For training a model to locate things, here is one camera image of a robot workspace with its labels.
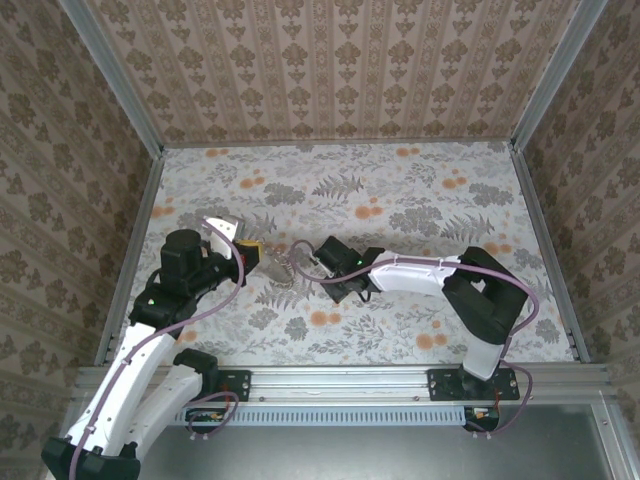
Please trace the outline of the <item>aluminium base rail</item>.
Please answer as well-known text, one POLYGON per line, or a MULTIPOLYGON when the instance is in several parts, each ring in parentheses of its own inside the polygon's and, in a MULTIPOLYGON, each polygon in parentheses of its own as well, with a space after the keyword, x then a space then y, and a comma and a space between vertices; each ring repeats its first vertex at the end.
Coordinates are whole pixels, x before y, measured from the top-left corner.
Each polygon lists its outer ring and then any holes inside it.
POLYGON ((501 366, 515 372, 519 400, 432 401, 427 372, 451 365, 405 366, 229 366, 252 372, 246 405, 581 405, 612 401, 615 389, 602 365, 582 363, 525 363, 501 366))

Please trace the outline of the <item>aluminium frame post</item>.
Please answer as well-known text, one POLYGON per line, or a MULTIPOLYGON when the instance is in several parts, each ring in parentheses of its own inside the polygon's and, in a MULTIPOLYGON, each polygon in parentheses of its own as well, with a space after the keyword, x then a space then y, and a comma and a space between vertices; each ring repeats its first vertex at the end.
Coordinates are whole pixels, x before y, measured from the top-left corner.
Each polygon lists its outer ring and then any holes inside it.
POLYGON ((162 156, 163 141, 136 93, 124 64, 84 0, 59 0, 118 103, 153 161, 162 156))
POLYGON ((533 136, 607 3, 580 0, 511 135, 515 151, 522 152, 533 136))

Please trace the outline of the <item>grey metal panel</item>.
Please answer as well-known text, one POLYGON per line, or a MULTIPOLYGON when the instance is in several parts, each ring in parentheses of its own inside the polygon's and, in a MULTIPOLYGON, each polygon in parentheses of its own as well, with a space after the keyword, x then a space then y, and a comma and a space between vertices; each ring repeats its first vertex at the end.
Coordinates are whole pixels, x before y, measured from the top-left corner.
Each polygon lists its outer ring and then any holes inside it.
POLYGON ((529 407, 505 432, 461 427, 170 428, 139 480, 613 480, 585 407, 529 407))

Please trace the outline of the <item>floral patterned table cover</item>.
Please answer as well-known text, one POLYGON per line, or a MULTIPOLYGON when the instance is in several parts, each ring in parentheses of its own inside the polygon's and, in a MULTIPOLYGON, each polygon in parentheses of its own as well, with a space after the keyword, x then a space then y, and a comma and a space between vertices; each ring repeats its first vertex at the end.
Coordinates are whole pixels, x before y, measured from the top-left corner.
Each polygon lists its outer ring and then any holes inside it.
MULTIPOLYGON (((342 144, 171 149, 132 290, 160 265, 168 233, 205 216, 244 220, 249 238, 279 246, 334 236, 364 251, 456 256, 478 246, 527 284, 539 314, 516 334, 512 362, 573 357, 510 152, 502 142, 342 144)), ((224 365, 457 363, 468 334, 448 302, 414 293, 332 301, 321 270, 299 249, 295 286, 258 268, 235 291, 225 283, 199 304, 179 345, 224 365)))

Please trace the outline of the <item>aluminium table side rail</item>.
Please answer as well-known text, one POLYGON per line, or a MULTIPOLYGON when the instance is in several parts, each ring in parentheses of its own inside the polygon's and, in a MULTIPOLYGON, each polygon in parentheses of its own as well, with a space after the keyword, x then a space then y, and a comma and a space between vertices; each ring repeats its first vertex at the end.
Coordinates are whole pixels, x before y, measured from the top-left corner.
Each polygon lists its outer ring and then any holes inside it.
POLYGON ((571 340, 574 358, 581 363, 591 363, 592 359, 586 346, 584 336, 582 335, 575 309, 571 302, 566 282, 562 274, 525 157, 521 151, 517 150, 512 145, 511 142, 507 143, 507 147, 510 152, 524 201, 529 211, 533 230, 536 235, 542 259, 546 266, 550 286, 556 299, 559 314, 565 326, 567 337, 571 340))
POLYGON ((114 357, 114 340, 119 336, 126 317, 126 309, 137 266, 144 245, 145 235, 154 207, 155 198, 164 168, 164 152, 154 159, 149 171, 139 210, 131 232, 131 237, 120 270, 118 282, 114 290, 111 305, 107 314, 103 334, 93 362, 94 366, 103 366, 114 357))

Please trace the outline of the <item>metal plate with key rings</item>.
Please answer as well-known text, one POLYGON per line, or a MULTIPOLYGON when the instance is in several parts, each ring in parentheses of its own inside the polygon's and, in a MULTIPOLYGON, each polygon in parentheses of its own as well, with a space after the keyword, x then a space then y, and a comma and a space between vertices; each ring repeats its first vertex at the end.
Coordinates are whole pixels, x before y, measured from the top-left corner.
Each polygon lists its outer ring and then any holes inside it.
POLYGON ((277 287, 295 286, 296 274, 289 259, 287 246, 264 243, 258 271, 277 287))

